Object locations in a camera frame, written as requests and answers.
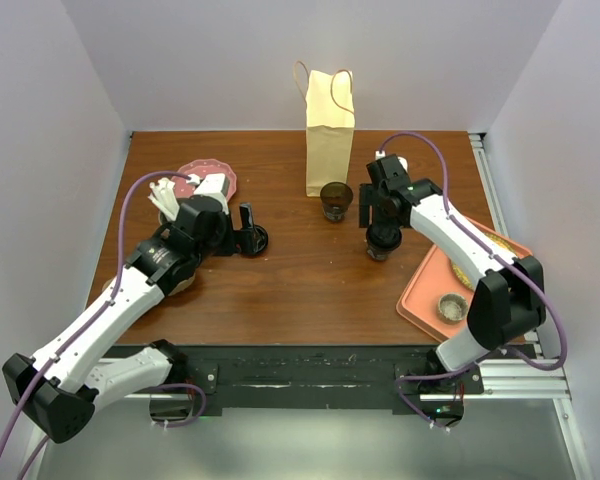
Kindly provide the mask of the black takeout coffee cup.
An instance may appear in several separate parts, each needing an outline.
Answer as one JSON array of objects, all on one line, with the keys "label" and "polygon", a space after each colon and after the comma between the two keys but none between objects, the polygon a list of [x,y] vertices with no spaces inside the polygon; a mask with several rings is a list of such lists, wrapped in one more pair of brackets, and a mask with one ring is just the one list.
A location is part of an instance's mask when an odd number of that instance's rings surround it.
[{"label": "black takeout coffee cup", "polygon": [[374,261],[383,262],[386,261],[392,252],[394,252],[401,242],[393,242],[389,245],[380,245],[371,240],[367,241],[366,253]]}]

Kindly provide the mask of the brown pulp cup carrier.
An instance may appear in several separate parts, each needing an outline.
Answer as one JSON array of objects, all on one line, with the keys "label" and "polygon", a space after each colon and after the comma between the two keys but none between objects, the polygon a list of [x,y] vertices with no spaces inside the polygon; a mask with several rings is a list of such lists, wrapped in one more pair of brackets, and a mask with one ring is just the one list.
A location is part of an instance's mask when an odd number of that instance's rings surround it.
[{"label": "brown pulp cup carrier", "polygon": [[193,274],[192,276],[190,276],[187,279],[184,279],[182,281],[180,281],[172,290],[171,292],[168,294],[168,296],[174,296],[179,294],[180,292],[188,289],[194,282],[196,277],[196,274]]}]

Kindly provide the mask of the yellow paper bag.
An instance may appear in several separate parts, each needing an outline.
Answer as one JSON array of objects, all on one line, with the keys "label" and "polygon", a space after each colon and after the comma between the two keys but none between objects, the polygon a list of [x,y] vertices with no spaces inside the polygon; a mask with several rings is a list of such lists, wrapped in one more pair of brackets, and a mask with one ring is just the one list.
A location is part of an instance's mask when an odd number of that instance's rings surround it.
[{"label": "yellow paper bag", "polygon": [[324,185],[348,179],[355,130],[353,75],[347,69],[333,74],[310,70],[300,60],[292,72],[305,103],[305,193],[317,197]]}]

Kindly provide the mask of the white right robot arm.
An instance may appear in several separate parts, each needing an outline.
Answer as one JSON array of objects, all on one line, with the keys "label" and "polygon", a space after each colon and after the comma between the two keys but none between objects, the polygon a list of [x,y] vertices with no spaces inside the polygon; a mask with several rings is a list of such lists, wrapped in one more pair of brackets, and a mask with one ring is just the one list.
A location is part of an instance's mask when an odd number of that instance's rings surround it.
[{"label": "white right robot arm", "polygon": [[488,238],[431,180],[412,181],[397,155],[379,152],[366,169],[370,180],[359,188],[359,225],[368,255],[386,260],[410,228],[458,265],[474,289],[466,326],[435,349],[425,369],[432,390],[449,392],[460,382],[461,368],[545,322],[543,267]]}]

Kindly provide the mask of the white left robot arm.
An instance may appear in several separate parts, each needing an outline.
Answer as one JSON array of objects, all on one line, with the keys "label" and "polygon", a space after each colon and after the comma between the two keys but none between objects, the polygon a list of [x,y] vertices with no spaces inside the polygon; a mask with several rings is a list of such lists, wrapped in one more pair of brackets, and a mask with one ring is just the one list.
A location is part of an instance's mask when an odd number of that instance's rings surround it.
[{"label": "white left robot arm", "polygon": [[235,229],[220,200],[183,200],[175,221],[140,242],[112,284],[54,341],[5,362],[12,400],[53,442],[72,439],[97,411],[128,394],[185,385],[187,357],[166,340],[106,367],[98,363],[136,320],[190,284],[207,257],[257,256],[266,249],[268,234],[255,224],[251,205],[241,204],[239,212],[242,226]]}]

